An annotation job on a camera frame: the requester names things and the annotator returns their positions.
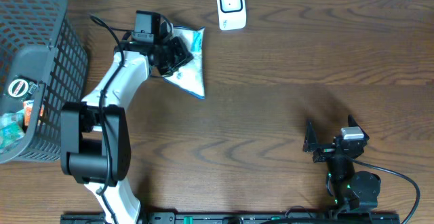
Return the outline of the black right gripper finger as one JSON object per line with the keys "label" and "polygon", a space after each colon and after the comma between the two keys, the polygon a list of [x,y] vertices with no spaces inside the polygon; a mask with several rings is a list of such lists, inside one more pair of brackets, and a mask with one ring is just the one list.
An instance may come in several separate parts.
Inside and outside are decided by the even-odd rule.
{"label": "black right gripper finger", "polygon": [[314,131],[312,123],[307,120],[306,122],[306,133],[304,138],[304,144],[302,150],[304,152],[313,152],[318,148],[317,135]]}
{"label": "black right gripper finger", "polygon": [[[348,115],[348,125],[349,127],[352,126],[359,126],[359,124],[355,121],[354,117],[352,115]],[[365,133],[365,131],[362,129],[363,133],[365,134],[365,137],[363,140],[368,141],[369,136]]]}

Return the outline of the white blue snack bag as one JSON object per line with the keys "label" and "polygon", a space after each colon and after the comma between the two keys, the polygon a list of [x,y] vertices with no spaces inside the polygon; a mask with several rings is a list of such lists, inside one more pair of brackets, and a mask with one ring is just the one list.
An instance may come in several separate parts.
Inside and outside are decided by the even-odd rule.
{"label": "white blue snack bag", "polygon": [[193,59],[181,66],[172,76],[164,78],[165,81],[181,88],[199,99],[205,98],[202,61],[204,30],[204,26],[198,30],[188,29],[185,26],[174,27],[174,35],[183,40],[186,44],[187,50],[193,55]]}

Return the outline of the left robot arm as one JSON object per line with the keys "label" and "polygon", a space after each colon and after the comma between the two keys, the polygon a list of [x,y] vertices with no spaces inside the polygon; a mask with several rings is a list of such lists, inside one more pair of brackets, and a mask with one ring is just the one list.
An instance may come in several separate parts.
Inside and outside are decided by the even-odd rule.
{"label": "left robot arm", "polygon": [[191,61],[186,42],[172,37],[161,43],[121,41],[100,83],[79,102],[61,110],[61,168],[86,187],[103,211],[63,214],[61,223],[141,223],[140,200],[127,179],[132,149],[126,111],[138,88],[157,69],[172,75]]}

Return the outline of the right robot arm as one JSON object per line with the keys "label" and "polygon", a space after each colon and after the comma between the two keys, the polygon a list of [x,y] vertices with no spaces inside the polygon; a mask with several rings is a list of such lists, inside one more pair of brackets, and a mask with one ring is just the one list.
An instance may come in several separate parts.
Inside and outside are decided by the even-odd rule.
{"label": "right robot arm", "polygon": [[369,139],[352,116],[348,116],[348,126],[327,144],[321,144],[312,123],[306,123],[302,150],[313,154],[313,162],[327,164],[326,188],[336,203],[329,211],[333,219],[341,214],[370,212],[378,206],[380,177],[367,171],[357,172],[353,165],[364,153]]}

